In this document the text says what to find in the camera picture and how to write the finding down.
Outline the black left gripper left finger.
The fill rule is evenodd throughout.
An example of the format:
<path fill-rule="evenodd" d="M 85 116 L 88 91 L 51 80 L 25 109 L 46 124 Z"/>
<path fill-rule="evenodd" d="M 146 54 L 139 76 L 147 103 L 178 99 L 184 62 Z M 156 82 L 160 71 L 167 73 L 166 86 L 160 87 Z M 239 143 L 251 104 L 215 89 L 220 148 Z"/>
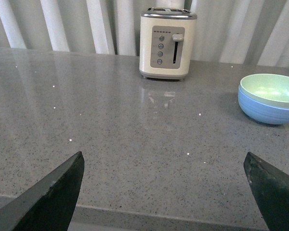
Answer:
<path fill-rule="evenodd" d="M 0 209 L 0 231 L 66 231 L 84 174 L 77 152 L 31 188 Z"/>

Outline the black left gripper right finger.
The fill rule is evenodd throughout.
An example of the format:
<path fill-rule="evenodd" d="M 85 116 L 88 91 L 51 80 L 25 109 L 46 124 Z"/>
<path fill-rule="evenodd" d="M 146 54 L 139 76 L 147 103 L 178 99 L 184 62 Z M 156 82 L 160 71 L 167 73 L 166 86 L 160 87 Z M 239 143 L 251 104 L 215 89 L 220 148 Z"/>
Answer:
<path fill-rule="evenodd" d="M 243 166 L 268 229 L 289 231 L 289 175 L 251 152 Z"/>

